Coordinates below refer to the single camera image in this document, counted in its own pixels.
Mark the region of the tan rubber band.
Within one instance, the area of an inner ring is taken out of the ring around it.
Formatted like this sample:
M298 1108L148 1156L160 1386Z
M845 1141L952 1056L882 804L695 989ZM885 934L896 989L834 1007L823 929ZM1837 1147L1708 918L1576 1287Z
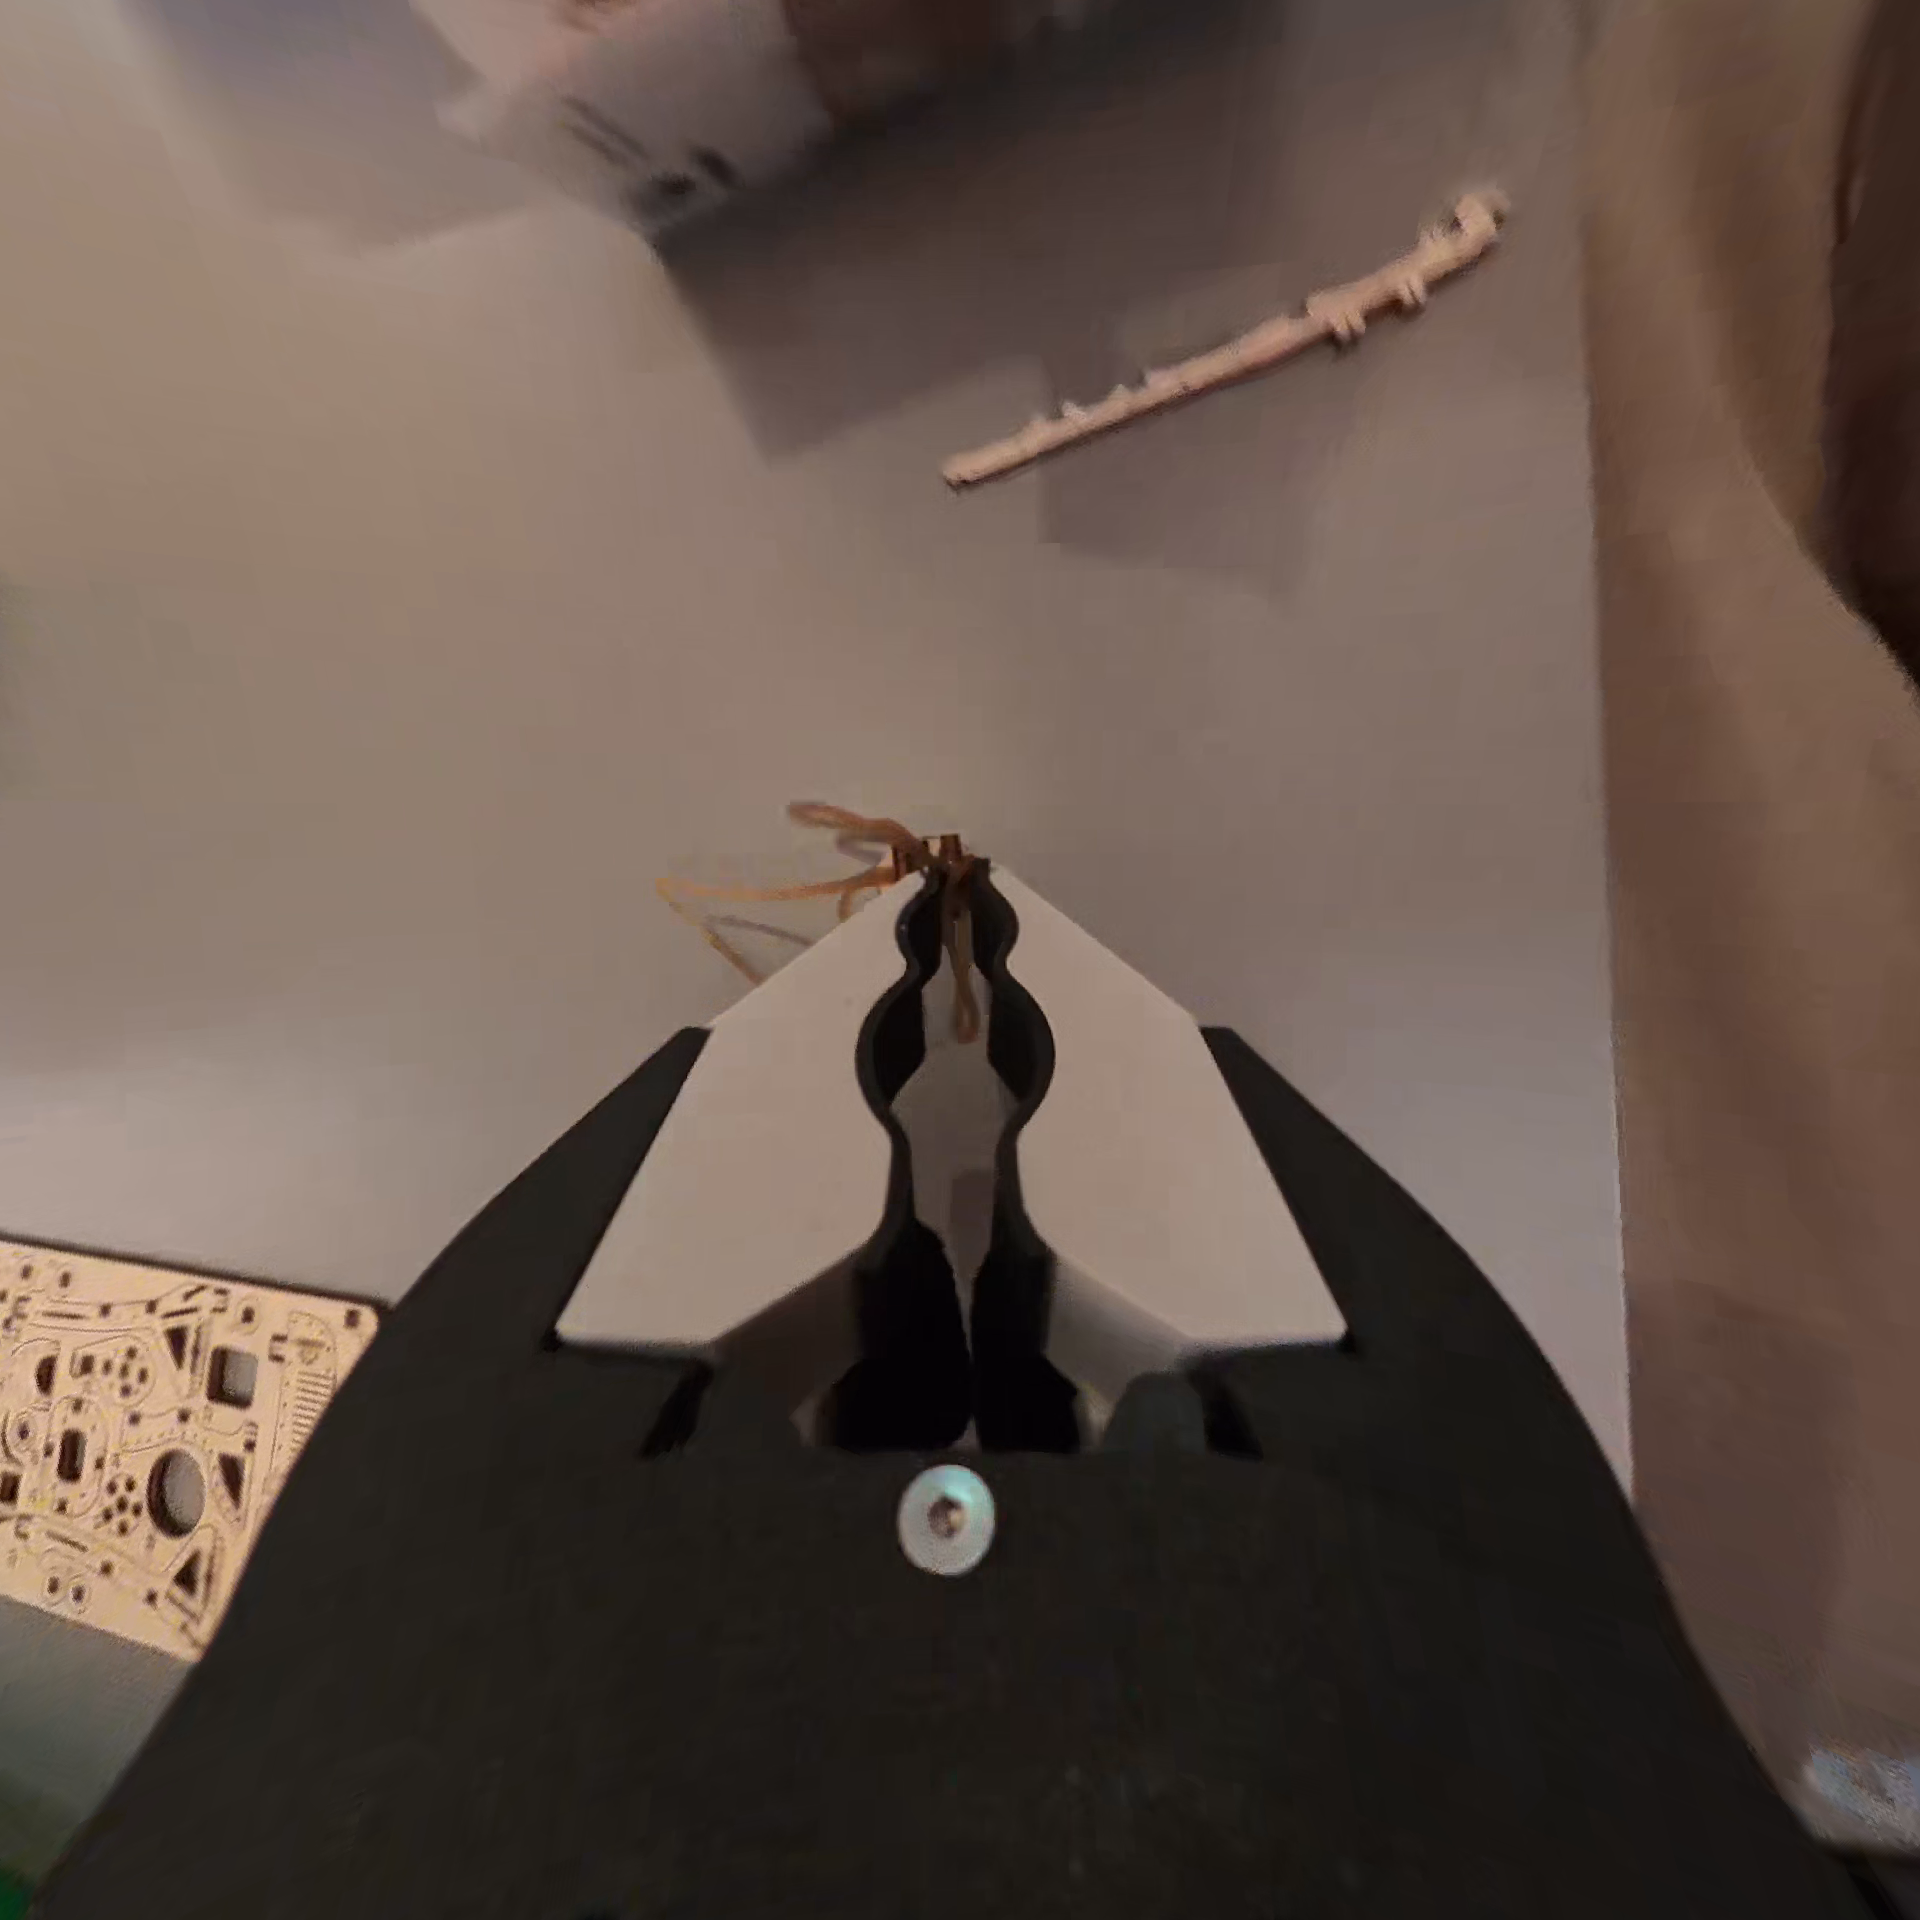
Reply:
M792 799L784 807L786 819L803 831L829 838L834 850L856 863L838 875L788 880L777 883L749 883L732 880L692 880L660 875L653 882L657 902L721 957L752 989L762 988L771 972L756 963L727 935L727 927L765 934L792 947L809 942L780 923L741 921L736 916L713 913L719 906L795 906L829 902L835 923L847 923L870 898L904 883L889 874L889 854L904 830L920 834L894 815L862 813L823 799ZM949 1031L953 1044L980 1044L988 1036L988 1006L975 969L973 911L980 883L964 891L932 883L937 900L937 942L952 979Z

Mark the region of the wooden parts sheet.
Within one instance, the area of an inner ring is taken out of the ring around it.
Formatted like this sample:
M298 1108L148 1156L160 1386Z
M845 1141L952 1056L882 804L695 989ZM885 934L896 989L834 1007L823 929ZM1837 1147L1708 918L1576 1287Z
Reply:
M2 1594L195 1661L367 1301L2 1244Z

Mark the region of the notched wooden stick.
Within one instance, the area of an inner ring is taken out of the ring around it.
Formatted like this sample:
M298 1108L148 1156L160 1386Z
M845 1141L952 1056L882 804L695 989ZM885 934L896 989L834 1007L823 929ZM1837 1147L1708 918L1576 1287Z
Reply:
M1510 214L1512 199L1501 187L1467 190L1442 218L1419 228L1405 252L1374 269L1320 288L1296 308L1214 348L1149 365L1104 395L1063 398L1018 429L952 454L940 467L940 479L949 491L988 486L1139 419L1274 371L1307 352L1346 352L1379 316L1412 318L1424 312L1435 285L1470 271L1498 248Z

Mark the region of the instruction booklet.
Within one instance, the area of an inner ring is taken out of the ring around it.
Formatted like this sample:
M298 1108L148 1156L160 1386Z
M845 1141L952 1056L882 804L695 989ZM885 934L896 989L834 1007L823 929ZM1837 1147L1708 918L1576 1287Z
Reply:
M443 127L649 244L795 172L834 131L775 2L414 11L470 71Z

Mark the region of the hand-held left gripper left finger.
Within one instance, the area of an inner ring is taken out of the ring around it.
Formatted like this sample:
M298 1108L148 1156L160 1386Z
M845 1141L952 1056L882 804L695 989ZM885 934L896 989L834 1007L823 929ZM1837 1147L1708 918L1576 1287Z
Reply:
M916 1215L898 1101L942 955L937 890L898 880L707 1023L559 1343L862 1343L862 1290Z

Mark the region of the person's tan trousers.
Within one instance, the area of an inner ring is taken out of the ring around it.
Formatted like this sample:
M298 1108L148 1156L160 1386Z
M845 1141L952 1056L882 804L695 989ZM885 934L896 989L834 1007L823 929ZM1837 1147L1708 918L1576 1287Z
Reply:
M1916 3L1603 3L1581 291L1635 1504L1916 1849Z

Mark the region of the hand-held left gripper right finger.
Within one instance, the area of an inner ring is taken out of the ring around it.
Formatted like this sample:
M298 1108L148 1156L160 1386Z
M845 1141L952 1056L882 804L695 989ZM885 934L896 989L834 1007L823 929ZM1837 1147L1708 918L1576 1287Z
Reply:
M1348 1322L1202 1026L1028 882L971 894L994 1147L989 1305L1060 1373L1339 1345Z

